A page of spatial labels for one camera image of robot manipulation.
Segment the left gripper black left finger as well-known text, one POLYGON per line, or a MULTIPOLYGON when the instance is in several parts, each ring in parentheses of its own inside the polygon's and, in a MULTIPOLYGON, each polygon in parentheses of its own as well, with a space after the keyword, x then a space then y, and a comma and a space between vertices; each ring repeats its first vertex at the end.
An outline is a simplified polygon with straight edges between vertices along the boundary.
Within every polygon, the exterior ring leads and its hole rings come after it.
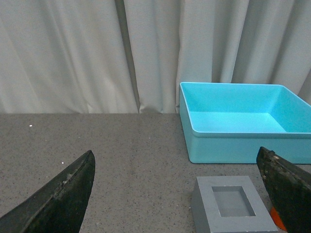
POLYGON ((2 233, 77 233, 84 220, 95 176, 95 156, 84 153, 0 218, 2 233))

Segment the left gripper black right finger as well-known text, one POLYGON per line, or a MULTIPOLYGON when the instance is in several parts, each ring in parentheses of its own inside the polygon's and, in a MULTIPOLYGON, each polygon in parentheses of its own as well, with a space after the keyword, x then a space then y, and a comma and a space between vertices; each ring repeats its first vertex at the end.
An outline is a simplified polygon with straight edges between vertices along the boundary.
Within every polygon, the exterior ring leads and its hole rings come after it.
POLYGON ((311 231, 311 174, 260 147, 257 166, 265 189, 289 233, 311 231))

